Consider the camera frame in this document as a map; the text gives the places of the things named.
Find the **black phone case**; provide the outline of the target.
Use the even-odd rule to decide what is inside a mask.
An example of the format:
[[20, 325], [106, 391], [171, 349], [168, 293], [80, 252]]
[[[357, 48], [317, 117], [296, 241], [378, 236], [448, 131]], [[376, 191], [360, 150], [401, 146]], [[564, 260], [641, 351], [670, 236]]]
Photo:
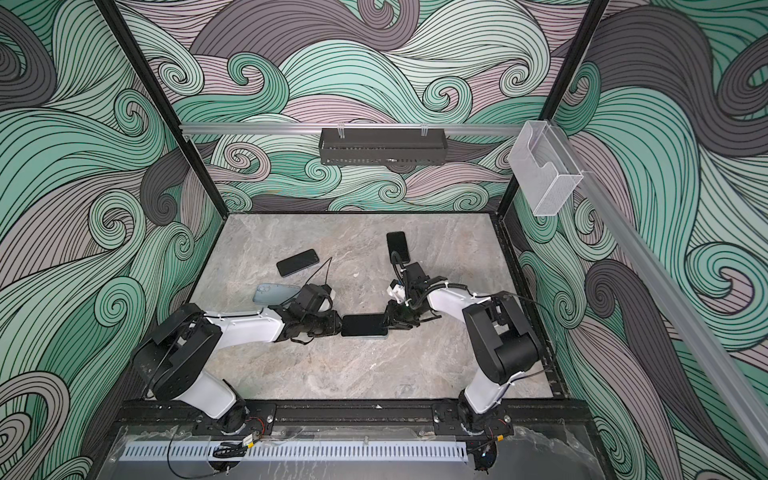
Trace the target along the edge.
[[406, 235], [403, 231], [393, 231], [386, 234], [389, 259], [392, 264], [410, 262], [410, 253]]

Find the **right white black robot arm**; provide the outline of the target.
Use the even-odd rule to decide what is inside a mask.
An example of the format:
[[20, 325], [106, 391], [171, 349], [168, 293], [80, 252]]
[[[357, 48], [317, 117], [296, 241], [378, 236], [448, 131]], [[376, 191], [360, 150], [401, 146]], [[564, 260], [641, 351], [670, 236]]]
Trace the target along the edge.
[[466, 328], [477, 371], [459, 395], [457, 414], [463, 429], [479, 435], [489, 429], [489, 415], [513, 383], [541, 360], [543, 347], [515, 295], [481, 294], [445, 277], [430, 277], [419, 263], [405, 264], [390, 254], [395, 279], [383, 325], [411, 330], [450, 317]]

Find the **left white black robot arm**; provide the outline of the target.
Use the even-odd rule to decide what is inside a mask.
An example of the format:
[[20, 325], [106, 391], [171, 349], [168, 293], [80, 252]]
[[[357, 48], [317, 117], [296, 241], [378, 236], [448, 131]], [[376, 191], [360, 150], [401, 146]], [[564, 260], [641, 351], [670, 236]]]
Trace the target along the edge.
[[254, 313], [213, 313], [194, 303], [174, 311], [131, 354], [130, 364], [159, 401], [181, 401], [223, 434], [247, 423], [249, 410], [233, 386], [206, 370], [214, 352], [242, 344], [299, 341], [341, 333], [335, 292], [307, 284], [292, 298]]

